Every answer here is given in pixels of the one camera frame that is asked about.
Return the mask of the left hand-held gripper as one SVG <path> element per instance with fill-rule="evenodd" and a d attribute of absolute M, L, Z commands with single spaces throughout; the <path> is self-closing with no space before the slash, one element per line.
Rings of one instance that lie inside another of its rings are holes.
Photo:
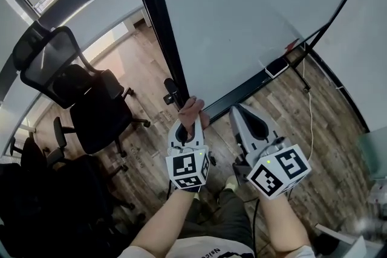
<path fill-rule="evenodd" d="M 168 133 L 168 156 L 166 165 L 169 178 L 177 189 L 199 192 L 206 184 L 210 167 L 209 148 L 204 145 L 204 133 L 200 117 L 192 126 L 192 135 L 183 147 L 184 126 L 180 120 L 172 125 Z"/>

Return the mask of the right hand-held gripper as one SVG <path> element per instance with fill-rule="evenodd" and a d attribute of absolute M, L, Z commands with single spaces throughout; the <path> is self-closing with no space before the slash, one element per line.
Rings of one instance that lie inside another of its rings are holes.
<path fill-rule="evenodd" d="M 275 126 L 262 111 L 235 104 L 229 118 L 236 143 L 243 152 L 233 163 L 239 184 L 249 182 L 267 199 L 275 199 L 311 172 L 301 148 L 291 145 L 288 138 L 275 138 L 266 146 Z"/>

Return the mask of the whiteboard with black frame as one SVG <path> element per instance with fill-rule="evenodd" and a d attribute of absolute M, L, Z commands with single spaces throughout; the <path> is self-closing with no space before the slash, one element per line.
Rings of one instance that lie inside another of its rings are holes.
<path fill-rule="evenodd" d="M 168 103 L 192 95 L 217 120 L 273 79 L 265 72 L 299 47 L 309 53 L 347 0 L 143 0 L 172 80 Z M 285 47 L 299 38 L 287 54 Z"/>

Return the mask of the person's right forearm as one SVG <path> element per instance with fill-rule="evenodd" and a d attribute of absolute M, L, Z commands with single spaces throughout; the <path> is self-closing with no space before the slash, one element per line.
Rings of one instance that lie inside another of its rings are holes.
<path fill-rule="evenodd" d="M 259 200 L 277 258 L 286 258 L 290 253 L 311 245 L 304 225 L 285 195 L 268 199 L 260 194 Z"/>

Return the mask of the person's left forearm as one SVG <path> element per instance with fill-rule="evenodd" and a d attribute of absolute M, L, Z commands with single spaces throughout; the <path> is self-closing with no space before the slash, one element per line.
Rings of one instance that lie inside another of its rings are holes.
<path fill-rule="evenodd" d="M 165 258 L 177 240 L 195 194 L 175 190 L 161 209 L 151 217 L 131 242 L 155 258 Z"/>

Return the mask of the white whiteboard eraser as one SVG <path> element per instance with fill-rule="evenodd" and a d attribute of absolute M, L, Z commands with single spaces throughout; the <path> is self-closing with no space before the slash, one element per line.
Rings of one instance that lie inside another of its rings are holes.
<path fill-rule="evenodd" d="M 287 60 L 283 57 L 280 57 L 270 63 L 265 67 L 265 72 L 269 75 L 271 79 L 276 78 L 282 72 L 284 72 L 289 67 Z"/>

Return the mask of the person's beige shoe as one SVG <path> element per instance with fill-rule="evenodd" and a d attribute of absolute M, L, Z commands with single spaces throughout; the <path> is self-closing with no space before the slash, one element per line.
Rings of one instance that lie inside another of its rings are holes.
<path fill-rule="evenodd" d="M 239 187 L 238 179 L 235 175 L 232 175 L 232 176 L 227 178 L 225 186 L 224 186 L 224 190 L 231 190 L 233 192 L 236 192 L 238 187 Z"/>

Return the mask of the person's dark trousers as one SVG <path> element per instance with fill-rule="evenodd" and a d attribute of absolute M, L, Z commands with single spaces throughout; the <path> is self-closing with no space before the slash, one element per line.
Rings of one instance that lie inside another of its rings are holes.
<path fill-rule="evenodd" d="M 215 225 L 203 226 L 198 224 L 201 202 L 195 198 L 178 238 L 216 237 L 241 243 L 252 250 L 252 228 L 242 199 L 231 189 L 225 189 L 219 194 L 218 203 L 218 222 Z"/>

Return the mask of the black mesh office chair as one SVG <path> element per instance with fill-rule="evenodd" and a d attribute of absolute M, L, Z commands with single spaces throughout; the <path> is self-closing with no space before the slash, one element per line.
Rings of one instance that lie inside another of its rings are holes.
<path fill-rule="evenodd" d="M 53 121 L 61 147 L 67 145 L 66 134 L 75 133 L 88 155 L 115 143 L 118 154 L 125 157 L 120 135 L 131 124 L 151 125 L 134 117 L 125 101 L 134 90 L 124 88 L 111 70 L 93 67 L 66 26 L 48 30 L 34 21 L 16 43 L 12 57 L 24 84 L 69 109 L 72 126 L 64 126 L 59 117 Z"/>

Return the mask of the red sticker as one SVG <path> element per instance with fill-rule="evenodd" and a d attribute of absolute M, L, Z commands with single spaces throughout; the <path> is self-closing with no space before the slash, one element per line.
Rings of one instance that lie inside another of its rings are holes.
<path fill-rule="evenodd" d="M 285 54 L 289 53 L 299 42 L 299 38 L 295 39 L 294 41 L 290 42 L 286 47 L 285 47 Z"/>

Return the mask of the person's white shirt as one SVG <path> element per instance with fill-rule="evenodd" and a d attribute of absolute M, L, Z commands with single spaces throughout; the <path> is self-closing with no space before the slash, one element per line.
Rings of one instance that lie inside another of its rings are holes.
<path fill-rule="evenodd" d="M 118 258 L 156 258 L 150 252 L 129 246 Z M 242 243 L 217 237 L 202 236 L 178 239 L 165 258 L 255 258 L 253 250 Z M 316 258 L 309 246 L 286 255 L 286 258 Z"/>

